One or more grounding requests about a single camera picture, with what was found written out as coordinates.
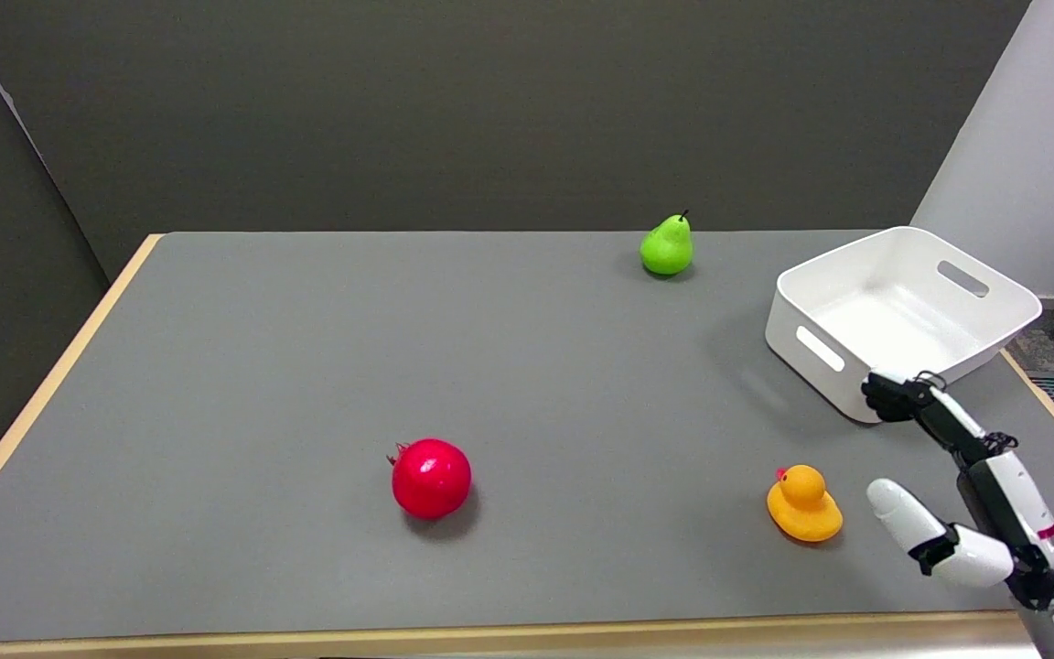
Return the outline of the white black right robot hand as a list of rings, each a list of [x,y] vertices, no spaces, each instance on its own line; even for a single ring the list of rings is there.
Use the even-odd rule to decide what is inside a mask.
[[[980,589],[1003,584],[1022,609],[1049,609],[1054,513],[1016,454],[1016,438],[983,429],[933,373],[873,371],[861,391],[879,420],[916,422],[951,456],[955,488],[973,521],[942,520],[904,485],[878,477],[867,485],[867,500],[897,546],[928,577]]]

